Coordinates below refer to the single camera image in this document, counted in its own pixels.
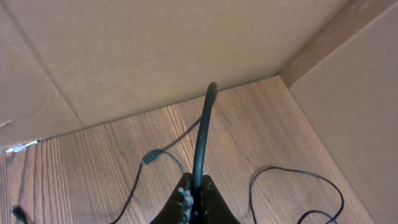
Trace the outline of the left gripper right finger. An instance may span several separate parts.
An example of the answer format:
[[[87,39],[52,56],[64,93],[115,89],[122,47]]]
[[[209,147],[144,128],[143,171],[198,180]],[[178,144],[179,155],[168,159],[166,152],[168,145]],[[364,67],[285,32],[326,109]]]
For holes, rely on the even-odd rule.
[[[239,224],[209,175],[202,178],[200,223]]]

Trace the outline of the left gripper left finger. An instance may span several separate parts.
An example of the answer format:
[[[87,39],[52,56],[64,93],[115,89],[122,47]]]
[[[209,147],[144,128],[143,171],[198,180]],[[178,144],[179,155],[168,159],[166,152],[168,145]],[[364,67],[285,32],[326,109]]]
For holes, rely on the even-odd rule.
[[[192,175],[191,173],[184,173],[177,185],[173,189],[169,199],[161,211],[153,218],[150,224],[176,224],[180,223],[182,203],[184,201],[183,194],[178,190],[188,190],[190,192]]]

